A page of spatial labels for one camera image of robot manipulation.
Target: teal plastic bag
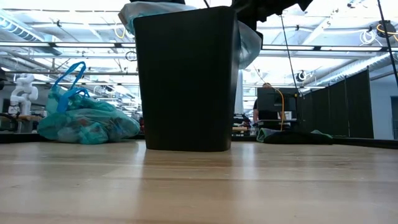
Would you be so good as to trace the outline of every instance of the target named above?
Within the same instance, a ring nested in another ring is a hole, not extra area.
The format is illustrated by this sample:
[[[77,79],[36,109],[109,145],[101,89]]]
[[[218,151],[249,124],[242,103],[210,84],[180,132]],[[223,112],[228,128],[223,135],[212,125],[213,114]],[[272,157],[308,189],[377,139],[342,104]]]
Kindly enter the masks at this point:
[[[68,91],[61,89],[59,81],[79,65],[83,66],[73,85]],[[38,133],[50,140],[80,144],[118,142],[137,135],[136,120],[105,101],[90,98],[85,88],[75,88],[85,69],[84,62],[72,65],[51,87],[46,104],[48,116],[40,121]]]

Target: black cable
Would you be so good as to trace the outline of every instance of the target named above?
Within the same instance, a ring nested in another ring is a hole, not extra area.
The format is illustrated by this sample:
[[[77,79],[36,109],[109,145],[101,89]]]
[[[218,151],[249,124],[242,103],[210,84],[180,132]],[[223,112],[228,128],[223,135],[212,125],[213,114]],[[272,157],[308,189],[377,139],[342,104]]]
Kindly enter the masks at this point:
[[[392,65],[392,69],[393,69],[393,71],[394,71],[394,74],[396,75],[396,82],[397,82],[397,85],[398,85],[397,68],[396,68],[396,63],[395,63],[395,60],[394,60],[394,56],[392,55],[390,37],[388,36],[388,30],[387,30],[387,26],[386,26],[387,24],[386,24],[386,21],[384,20],[384,15],[383,15],[383,10],[381,9],[380,0],[377,0],[377,3],[379,3],[379,10],[380,10],[381,22],[383,23],[384,30],[385,30],[385,32],[386,32],[386,40],[387,40],[388,51],[389,51],[389,53],[390,53],[391,65]]]
[[[210,7],[206,0],[203,0],[207,7]]]
[[[284,36],[285,36],[285,43],[286,43],[287,56],[289,57],[290,69],[292,70],[292,77],[293,77],[294,87],[296,88],[296,91],[297,91],[297,93],[298,93],[298,92],[299,92],[299,89],[297,88],[296,79],[294,78],[294,71],[293,71],[292,59],[290,58],[290,51],[289,51],[289,45],[287,44],[287,38],[286,38],[286,31],[285,31],[284,18],[283,18],[282,15],[280,15],[280,19],[282,20],[282,28],[283,28],[283,30],[284,30]]]

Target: bag handle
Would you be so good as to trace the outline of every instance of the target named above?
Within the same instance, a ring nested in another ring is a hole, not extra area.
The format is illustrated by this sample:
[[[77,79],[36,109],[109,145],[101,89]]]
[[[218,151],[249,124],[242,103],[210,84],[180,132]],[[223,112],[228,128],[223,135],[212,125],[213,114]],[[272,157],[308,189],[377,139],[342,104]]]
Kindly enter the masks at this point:
[[[68,104],[69,104],[69,98],[79,94],[79,93],[84,93],[83,97],[90,97],[88,94],[88,91],[85,88],[76,88],[73,90],[69,90],[66,93],[64,93],[59,101],[58,101],[58,106],[57,106],[57,112],[59,113],[64,113],[68,109]]]
[[[86,70],[86,63],[85,62],[78,62],[78,63],[74,63],[71,67],[69,67],[69,69],[65,72],[65,74],[63,74],[59,79],[57,79],[57,81],[55,81],[54,85],[52,86],[52,89],[54,90],[55,87],[58,85],[58,83],[65,78],[65,76],[71,74],[79,65],[83,65],[79,75],[76,77],[75,81],[73,82],[72,86],[69,88],[70,90],[73,89],[73,87],[75,87],[76,82],[81,79],[81,77],[83,76],[83,73]]]

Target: wooden table surface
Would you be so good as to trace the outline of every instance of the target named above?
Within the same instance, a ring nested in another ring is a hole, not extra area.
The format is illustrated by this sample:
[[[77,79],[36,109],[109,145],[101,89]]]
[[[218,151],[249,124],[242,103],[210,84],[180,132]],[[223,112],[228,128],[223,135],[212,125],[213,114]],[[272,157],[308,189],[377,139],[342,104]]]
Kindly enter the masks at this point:
[[[398,151],[0,145],[0,223],[398,223]]]

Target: ceiling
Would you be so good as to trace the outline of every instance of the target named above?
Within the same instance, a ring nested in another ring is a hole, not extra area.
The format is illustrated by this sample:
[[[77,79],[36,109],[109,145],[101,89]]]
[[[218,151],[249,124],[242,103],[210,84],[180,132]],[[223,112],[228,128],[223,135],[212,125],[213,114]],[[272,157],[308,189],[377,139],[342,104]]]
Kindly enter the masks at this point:
[[[185,0],[187,5],[204,8],[201,0]],[[122,37],[124,27],[118,19],[118,12],[128,0],[97,1],[10,1],[0,0],[0,8],[7,16],[25,24],[30,31],[44,37],[48,42],[134,42],[134,37],[128,33]],[[208,0],[212,7],[228,6],[231,0]],[[349,45],[349,46],[379,46],[387,45],[386,40],[375,37],[363,43],[361,35],[369,29],[375,30],[380,20],[377,1],[355,1],[353,8],[347,0],[313,0],[308,9],[303,12],[294,5],[283,13],[285,34],[289,45]],[[398,28],[398,13],[396,0],[381,0],[384,17]],[[263,44],[284,45],[285,37],[282,21],[279,16],[270,16],[266,22],[258,23],[257,30],[264,35]],[[0,29],[0,40],[24,41],[24,39]],[[393,46],[398,42],[391,37]],[[26,56],[51,67],[53,58],[58,70],[66,70],[69,65],[84,60],[92,72],[123,72],[136,73],[137,63],[124,58],[129,49],[59,49],[61,55],[35,52],[28,48],[11,48],[13,52]],[[38,65],[32,65],[25,60],[15,58],[9,53],[1,52],[0,65],[10,70],[26,70],[34,68],[42,71]],[[272,84],[293,85],[287,52],[262,51],[252,65],[244,71],[244,85],[260,85],[262,80]],[[364,60],[376,56],[369,52],[291,52],[294,73],[306,71],[321,78],[334,70],[356,60]],[[88,82],[137,83],[136,75],[87,77]],[[139,98],[138,87],[117,86],[115,92]]]

